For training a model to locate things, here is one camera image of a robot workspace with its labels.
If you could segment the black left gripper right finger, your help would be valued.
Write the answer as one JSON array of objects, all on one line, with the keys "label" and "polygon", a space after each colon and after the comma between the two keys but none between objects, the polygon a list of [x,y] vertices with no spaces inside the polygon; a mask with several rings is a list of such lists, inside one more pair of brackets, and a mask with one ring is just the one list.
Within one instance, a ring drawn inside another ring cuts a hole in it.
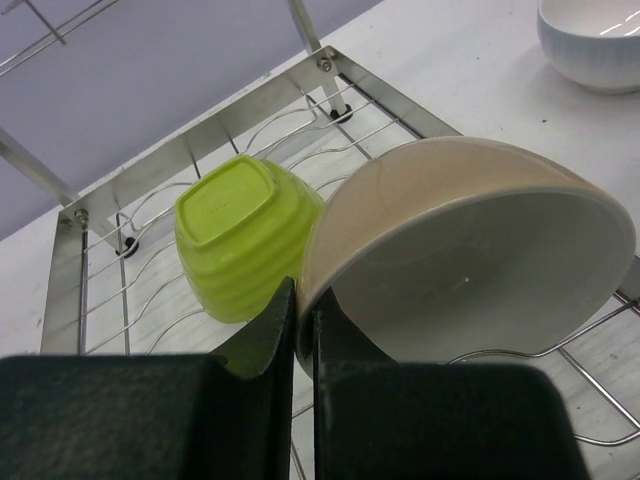
[{"label": "black left gripper right finger", "polygon": [[402,363],[333,293],[312,311],[319,479],[585,479],[559,391],[518,364]]}]

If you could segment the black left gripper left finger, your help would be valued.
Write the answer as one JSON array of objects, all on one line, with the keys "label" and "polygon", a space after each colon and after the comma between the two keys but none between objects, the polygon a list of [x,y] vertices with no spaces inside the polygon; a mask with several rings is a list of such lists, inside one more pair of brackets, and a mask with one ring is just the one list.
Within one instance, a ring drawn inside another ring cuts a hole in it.
[{"label": "black left gripper left finger", "polygon": [[296,301],[206,354],[15,356],[1,363],[5,479],[285,479]]}]

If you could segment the green ribbed bowl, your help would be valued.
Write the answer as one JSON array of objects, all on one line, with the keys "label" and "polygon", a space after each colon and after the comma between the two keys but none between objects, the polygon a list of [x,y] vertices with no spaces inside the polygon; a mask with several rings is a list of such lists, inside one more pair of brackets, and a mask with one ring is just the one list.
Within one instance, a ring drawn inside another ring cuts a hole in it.
[{"label": "green ribbed bowl", "polygon": [[213,319],[247,322],[286,277],[297,278],[322,197],[279,165],[239,155],[175,202],[177,252],[194,296]]}]

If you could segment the white ribbed bowl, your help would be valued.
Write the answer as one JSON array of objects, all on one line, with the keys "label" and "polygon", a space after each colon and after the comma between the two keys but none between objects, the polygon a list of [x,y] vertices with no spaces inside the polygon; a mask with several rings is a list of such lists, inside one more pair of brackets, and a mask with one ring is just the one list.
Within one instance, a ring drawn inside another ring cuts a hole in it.
[{"label": "white ribbed bowl", "polygon": [[639,90],[637,1],[541,1],[537,32],[563,77],[606,95]]}]

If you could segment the beige ceramic bowl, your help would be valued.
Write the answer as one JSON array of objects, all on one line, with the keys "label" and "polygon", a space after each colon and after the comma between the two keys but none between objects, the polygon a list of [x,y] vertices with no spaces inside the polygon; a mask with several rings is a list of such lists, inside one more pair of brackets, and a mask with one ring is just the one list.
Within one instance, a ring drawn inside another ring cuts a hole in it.
[{"label": "beige ceramic bowl", "polygon": [[536,353],[608,301],[635,248],[627,210],[545,157],[468,136],[410,142],[357,169],[314,225],[297,359],[311,369],[326,293],[395,360]]}]

